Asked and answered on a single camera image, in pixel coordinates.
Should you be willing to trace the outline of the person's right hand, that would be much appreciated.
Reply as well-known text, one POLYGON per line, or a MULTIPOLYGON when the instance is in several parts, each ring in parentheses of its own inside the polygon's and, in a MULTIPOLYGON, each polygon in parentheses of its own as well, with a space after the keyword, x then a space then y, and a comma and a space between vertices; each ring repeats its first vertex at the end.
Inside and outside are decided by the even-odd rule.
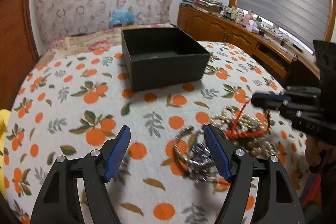
POLYGON ((335 165, 335 146, 307 135, 305 159, 311 173, 321 173, 326 167, 335 165))

